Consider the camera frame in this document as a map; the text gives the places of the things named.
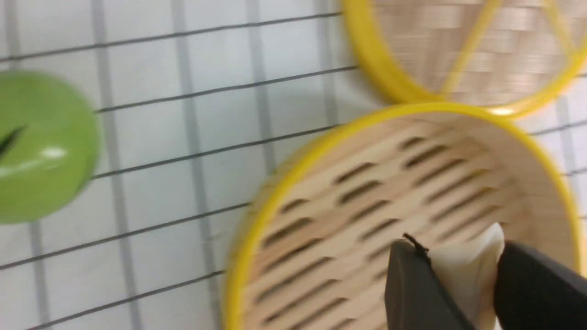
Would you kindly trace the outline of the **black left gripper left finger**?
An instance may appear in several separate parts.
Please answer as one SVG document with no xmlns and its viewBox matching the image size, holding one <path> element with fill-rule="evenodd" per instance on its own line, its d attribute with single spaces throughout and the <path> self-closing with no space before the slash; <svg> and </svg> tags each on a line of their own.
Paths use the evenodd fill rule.
<svg viewBox="0 0 587 330">
<path fill-rule="evenodd" d="M 408 233 L 390 247 L 384 307 L 390 330 L 475 330 L 432 269 L 430 249 Z"/>
</svg>

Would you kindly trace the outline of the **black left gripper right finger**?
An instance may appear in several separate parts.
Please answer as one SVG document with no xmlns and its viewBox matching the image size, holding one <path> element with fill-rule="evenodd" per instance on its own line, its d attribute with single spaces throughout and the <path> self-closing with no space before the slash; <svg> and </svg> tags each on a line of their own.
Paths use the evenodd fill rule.
<svg viewBox="0 0 587 330">
<path fill-rule="evenodd" d="M 504 330 L 584 330 L 587 281 L 536 249 L 507 242 L 493 308 Z"/>
</svg>

